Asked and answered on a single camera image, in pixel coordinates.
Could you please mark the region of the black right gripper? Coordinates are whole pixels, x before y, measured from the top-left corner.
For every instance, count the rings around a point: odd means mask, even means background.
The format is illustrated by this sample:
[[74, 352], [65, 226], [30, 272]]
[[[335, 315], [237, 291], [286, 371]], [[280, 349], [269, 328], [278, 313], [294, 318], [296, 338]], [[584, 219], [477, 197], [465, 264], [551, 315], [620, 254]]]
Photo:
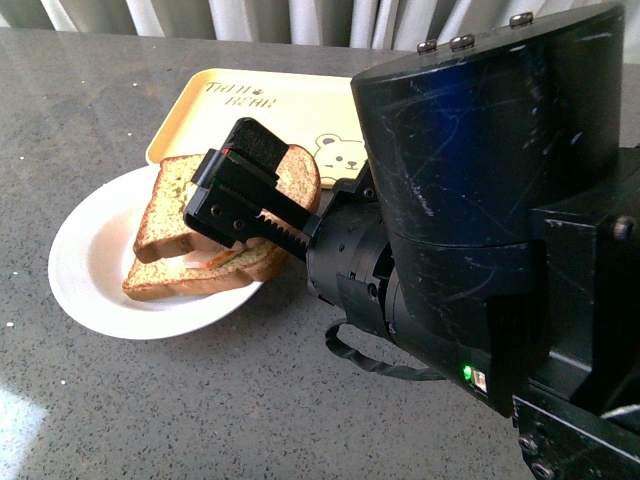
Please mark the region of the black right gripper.
[[344, 310], [360, 330], [389, 339], [385, 301], [395, 262], [370, 167], [338, 181], [323, 214], [315, 216], [276, 188], [288, 149], [257, 120], [238, 119], [222, 148], [210, 149], [196, 169], [185, 224], [226, 247], [257, 237], [273, 242], [306, 263], [310, 289], [320, 299]]

